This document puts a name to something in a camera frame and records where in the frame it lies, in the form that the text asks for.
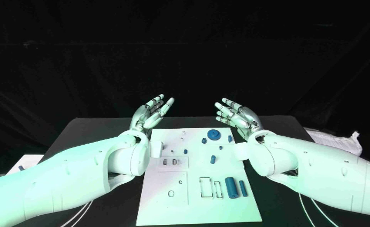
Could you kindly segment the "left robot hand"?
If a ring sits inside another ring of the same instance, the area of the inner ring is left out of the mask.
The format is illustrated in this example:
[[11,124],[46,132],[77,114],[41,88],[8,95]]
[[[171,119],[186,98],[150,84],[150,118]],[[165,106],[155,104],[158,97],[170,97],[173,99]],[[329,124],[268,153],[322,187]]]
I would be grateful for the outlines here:
[[131,117],[129,130],[147,132],[158,124],[174,102],[173,98],[163,102],[163,98],[160,94],[138,107]]

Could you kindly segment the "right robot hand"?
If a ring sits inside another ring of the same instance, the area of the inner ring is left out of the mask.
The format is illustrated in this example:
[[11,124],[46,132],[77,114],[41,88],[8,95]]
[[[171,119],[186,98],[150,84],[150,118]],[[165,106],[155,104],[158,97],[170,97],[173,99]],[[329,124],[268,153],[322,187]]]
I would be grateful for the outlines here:
[[262,130],[261,121],[252,110],[241,106],[236,102],[222,98],[222,104],[215,102],[216,121],[236,128],[236,132],[244,140],[251,134]]

